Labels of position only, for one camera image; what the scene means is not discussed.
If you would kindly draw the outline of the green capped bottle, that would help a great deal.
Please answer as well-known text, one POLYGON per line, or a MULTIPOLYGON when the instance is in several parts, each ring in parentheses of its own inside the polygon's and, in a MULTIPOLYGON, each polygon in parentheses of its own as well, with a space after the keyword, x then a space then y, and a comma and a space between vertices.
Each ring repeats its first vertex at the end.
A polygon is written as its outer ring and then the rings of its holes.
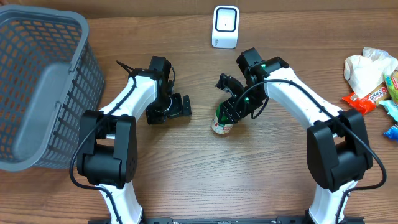
POLYGON ((220 103, 215 111, 215 116, 211 123, 211 128, 216 134, 228 134, 233 127, 233 123, 223 113, 223 104, 220 103))

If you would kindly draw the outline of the orange pasta packet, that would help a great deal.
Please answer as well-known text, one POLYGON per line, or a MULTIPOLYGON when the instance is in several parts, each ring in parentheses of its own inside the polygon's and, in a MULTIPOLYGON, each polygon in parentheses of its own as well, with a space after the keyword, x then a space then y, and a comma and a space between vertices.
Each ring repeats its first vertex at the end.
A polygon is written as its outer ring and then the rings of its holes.
POLYGON ((343 101, 347 102, 362 115, 366 115, 376 109, 380 101, 390 99, 391 96, 384 83, 377 86, 372 92, 370 92, 363 98, 360 98, 355 92, 352 92, 350 95, 342 97, 343 101))

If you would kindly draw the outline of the white brown cookie bag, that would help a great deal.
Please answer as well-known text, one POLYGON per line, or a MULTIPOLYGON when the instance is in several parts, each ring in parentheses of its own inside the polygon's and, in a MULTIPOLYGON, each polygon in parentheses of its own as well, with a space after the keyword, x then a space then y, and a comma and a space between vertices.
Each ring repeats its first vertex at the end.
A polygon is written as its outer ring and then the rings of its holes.
POLYGON ((397 70, 397 59, 388 52, 365 47, 361 55, 345 59, 344 78, 359 98, 364 98, 384 82, 384 75, 397 70))

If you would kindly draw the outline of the teal wipes packet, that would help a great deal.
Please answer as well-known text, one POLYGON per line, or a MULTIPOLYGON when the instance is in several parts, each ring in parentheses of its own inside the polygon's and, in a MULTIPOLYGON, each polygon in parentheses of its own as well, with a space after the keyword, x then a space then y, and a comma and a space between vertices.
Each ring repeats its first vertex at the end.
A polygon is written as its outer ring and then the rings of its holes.
POLYGON ((391 116, 394 119, 394 121, 397 123, 398 122, 397 104, 395 104, 393 100, 381 100, 379 104, 384 107, 384 109, 387 111, 387 114, 391 116))

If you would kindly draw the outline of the green candy bag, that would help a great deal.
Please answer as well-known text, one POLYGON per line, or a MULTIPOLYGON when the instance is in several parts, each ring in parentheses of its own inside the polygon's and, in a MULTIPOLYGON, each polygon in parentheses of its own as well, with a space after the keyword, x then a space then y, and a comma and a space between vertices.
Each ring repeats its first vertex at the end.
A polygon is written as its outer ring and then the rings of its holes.
POLYGON ((390 75, 385 74, 384 81, 393 102, 397 104, 398 103, 397 70, 393 71, 390 75))

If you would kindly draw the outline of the blue packet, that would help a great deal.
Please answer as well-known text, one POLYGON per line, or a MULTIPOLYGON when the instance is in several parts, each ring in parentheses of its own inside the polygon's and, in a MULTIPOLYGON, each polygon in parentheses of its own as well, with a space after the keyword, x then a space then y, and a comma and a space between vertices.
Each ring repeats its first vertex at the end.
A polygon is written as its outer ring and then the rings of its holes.
POLYGON ((397 124, 391 126, 387 131, 384 132, 384 136, 390 140, 398 141, 398 126, 397 124))

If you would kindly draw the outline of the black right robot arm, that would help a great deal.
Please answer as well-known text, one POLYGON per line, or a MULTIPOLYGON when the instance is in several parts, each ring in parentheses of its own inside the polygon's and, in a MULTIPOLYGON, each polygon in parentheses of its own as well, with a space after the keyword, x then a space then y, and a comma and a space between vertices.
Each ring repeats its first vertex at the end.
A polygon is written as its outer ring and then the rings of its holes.
POLYGON ((307 166, 317 183, 315 196, 304 217, 278 218, 281 223, 364 223, 346 217, 348 190, 373 166, 363 116, 355 109, 344 111, 306 86, 280 57, 263 60, 251 48, 236 63, 246 79, 220 75, 217 88, 231 93, 215 113, 214 132, 226 134, 232 125, 263 109, 269 99, 281 104, 306 130, 307 166))

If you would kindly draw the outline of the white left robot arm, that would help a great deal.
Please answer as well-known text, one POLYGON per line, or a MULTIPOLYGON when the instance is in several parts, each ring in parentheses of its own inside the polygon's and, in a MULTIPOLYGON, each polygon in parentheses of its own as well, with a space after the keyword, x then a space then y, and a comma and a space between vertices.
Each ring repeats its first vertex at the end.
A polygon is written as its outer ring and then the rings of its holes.
POLYGON ((189 97, 173 91, 175 70, 166 58, 153 56, 147 69, 120 66, 129 74, 127 85, 107 106, 82 114, 69 174, 77 187, 101 192, 111 214, 107 223, 146 223, 132 183, 137 120, 145 114, 148 124, 162 124, 192 110, 189 97))

